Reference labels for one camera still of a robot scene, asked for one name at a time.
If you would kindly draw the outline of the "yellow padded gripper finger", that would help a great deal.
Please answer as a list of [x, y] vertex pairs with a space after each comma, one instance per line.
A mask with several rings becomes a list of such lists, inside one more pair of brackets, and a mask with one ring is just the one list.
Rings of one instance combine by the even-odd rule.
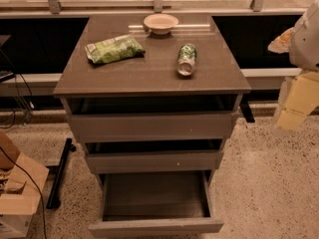
[[272, 119], [271, 132], [274, 136], [283, 137], [293, 133], [306, 120], [303, 114], [287, 110], [276, 111]]

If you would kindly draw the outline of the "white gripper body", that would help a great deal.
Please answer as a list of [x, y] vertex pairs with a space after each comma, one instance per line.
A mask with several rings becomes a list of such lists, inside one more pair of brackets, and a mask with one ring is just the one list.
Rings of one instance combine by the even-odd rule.
[[278, 102], [290, 113], [310, 115], [319, 106], [319, 74], [306, 72], [286, 78]]

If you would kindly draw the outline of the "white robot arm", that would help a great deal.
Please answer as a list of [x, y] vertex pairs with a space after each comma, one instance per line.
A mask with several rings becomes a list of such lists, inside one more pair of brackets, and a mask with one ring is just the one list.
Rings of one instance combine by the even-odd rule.
[[272, 120], [272, 133], [286, 136], [319, 106], [319, 0], [272, 41], [268, 50], [288, 53], [290, 63], [301, 69], [296, 77], [286, 77], [282, 83]]

